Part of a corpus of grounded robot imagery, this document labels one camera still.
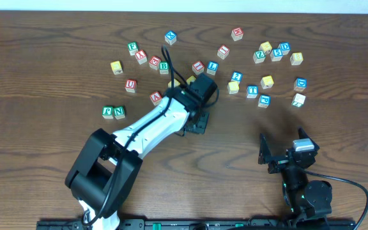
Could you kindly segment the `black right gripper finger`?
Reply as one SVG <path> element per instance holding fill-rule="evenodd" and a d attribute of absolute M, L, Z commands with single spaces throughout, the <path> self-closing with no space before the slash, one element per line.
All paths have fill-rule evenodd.
<path fill-rule="evenodd" d="M 259 156 L 258 156 L 258 164 L 268 164 L 272 159 L 272 154 L 267 145 L 266 139 L 263 134 L 259 135 L 260 147 L 259 147 Z"/>
<path fill-rule="evenodd" d="M 299 135 L 299 139 L 309 138 L 314 143 L 315 148 L 313 150 L 319 150 L 319 146 L 307 135 L 307 133 L 302 127 L 298 129 L 298 135 Z"/>

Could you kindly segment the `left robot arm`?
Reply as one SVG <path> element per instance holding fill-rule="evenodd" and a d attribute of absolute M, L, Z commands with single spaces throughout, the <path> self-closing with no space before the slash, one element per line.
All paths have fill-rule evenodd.
<path fill-rule="evenodd" d="M 117 212 L 144 157 L 171 134 L 203 134 L 208 100 L 218 94 L 215 81 L 202 73 L 188 86 L 169 88 L 151 112 L 130 126 L 111 134 L 101 128 L 94 131 L 65 178 L 84 209 L 80 220 L 84 228 L 117 229 Z"/>

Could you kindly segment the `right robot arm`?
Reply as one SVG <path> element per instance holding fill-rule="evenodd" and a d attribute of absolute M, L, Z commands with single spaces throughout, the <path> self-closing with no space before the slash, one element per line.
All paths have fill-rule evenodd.
<path fill-rule="evenodd" d="M 263 134 L 260 135 L 259 164 L 266 164 L 270 174 L 282 176 L 284 200 L 292 214 L 288 225 L 295 227 L 299 222 L 323 219 L 332 212 L 332 186 L 327 181 L 308 180 L 305 170 L 316 162 L 319 146 L 298 129 L 299 138 L 283 155 L 273 156 Z"/>

